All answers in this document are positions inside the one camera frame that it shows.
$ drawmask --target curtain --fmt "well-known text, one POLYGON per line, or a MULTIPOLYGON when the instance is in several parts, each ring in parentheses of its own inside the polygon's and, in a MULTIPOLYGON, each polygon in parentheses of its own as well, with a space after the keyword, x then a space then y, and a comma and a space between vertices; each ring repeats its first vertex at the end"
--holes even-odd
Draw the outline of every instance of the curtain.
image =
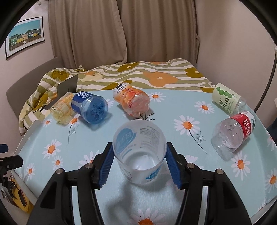
POLYGON ((196 66, 193 0, 117 0, 127 62, 184 58, 196 66))
POLYGON ((126 62, 116 0, 49 0, 48 14, 54 56, 67 68, 126 62))

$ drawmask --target framed picture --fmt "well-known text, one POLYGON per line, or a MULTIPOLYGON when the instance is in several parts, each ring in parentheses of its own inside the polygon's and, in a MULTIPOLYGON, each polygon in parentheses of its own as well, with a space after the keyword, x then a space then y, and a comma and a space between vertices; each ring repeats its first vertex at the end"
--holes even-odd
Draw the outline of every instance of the framed picture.
POLYGON ((44 41, 42 16, 18 22, 5 40, 6 58, 44 41))

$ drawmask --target blue sky in picture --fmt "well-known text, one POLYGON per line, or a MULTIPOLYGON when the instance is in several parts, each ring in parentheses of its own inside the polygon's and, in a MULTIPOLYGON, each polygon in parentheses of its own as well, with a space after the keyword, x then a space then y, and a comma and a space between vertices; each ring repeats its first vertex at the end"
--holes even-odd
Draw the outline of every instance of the blue sky in picture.
POLYGON ((40 28, 40 20, 34 20, 31 22, 27 22, 24 24, 20 24, 15 26, 10 34, 9 34, 9 38, 15 34, 24 34, 25 32, 27 32, 27 30, 33 30, 33 29, 39 29, 40 28))

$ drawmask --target striped blanket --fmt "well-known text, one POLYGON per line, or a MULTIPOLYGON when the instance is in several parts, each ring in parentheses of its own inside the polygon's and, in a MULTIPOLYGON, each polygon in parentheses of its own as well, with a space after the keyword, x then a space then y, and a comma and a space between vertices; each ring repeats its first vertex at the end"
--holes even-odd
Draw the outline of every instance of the striped blanket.
POLYGON ((49 110, 40 109, 57 97, 57 85, 78 76, 77 92, 111 90, 122 82, 135 88, 175 89, 211 93, 214 85, 203 77, 187 60, 177 58, 168 62, 133 62, 113 64, 86 70, 57 68, 43 76, 36 91, 25 102, 19 116, 19 131, 23 135, 31 124, 44 120, 49 110))

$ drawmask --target gray headboard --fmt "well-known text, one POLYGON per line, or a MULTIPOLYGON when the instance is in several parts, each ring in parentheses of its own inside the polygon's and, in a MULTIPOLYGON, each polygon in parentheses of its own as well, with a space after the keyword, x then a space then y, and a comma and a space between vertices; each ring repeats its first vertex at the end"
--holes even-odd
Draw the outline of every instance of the gray headboard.
POLYGON ((19 118, 19 114, 26 100, 37 89, 37 85, 43 75, 55 68, 64 68, 64 64, 60 58, 51 59, 33 69, 7 90, 6 96, 8 102, 17 118, 19 118))

